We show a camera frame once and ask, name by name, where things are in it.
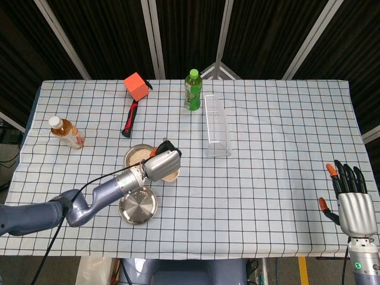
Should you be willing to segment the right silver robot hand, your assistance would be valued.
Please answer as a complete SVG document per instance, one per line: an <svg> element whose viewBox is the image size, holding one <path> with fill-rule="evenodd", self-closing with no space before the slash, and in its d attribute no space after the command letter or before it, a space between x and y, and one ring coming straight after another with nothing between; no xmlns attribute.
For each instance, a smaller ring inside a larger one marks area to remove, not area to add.
<svg viewBox="0 0 380 285"><path fill-rule="evenodd" d="M318 204L322 213L350 238L369 238L377 234L375 207L362 171L338 160L326 164L326 168L338 202L338 214L320 197Z"/></svg>

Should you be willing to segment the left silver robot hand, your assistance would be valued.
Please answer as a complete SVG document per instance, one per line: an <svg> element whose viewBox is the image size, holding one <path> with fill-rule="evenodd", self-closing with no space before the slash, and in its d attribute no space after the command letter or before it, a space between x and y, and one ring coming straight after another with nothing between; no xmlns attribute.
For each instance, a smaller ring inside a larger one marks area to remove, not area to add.
<svg viewBox="0 0 380 285"><path fill-rule="evenodd" d="M181 151L169 140L165 140L142 162L142 169L149 180L156 182L179 170L181 157Z"/></svg>

